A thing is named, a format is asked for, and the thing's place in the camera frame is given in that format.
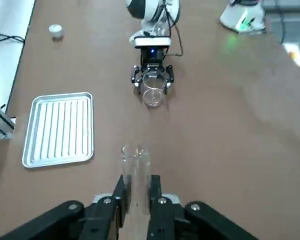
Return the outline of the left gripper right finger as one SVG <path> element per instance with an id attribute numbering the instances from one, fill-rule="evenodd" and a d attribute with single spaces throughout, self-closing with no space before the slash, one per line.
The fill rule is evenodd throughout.
<path id="1" fill-rule="evenodd" d="M 148 240 L 256 240 L 257 238 L 202 201 L 185 206 L 162 194 L 161 178 L 149 185 Z"/>

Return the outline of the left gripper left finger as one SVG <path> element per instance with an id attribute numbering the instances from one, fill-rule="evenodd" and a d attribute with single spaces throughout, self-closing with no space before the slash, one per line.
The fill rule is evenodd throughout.
<path id="1" fill-rule="evenodd" d="M 117 240 L 123 227 L 129 188 L 120 176 L 113 193 L 89 206 L 68 200 L 0 236 L 1 240 Z"/>

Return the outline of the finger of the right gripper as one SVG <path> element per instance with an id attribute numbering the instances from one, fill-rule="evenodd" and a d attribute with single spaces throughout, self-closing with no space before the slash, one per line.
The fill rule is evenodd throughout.
<path id="1" fill-rule="evenodd" d="M 135 88 L 139 88 L 141 86 L 141 82 L 143 78 L 142 75 L 143 75 L 142 69 L 139 66 L 134 65 L 131 71 L 130 81 Z"/>
<path id="2" fill-rule="evenodd" d="M 165 72 L 167 74 L 166 87 L 169 88 L 175 82 L 175 74 L 174 74 L 173 66 L 172 65 L 168 65 L 165 68 Z"/>

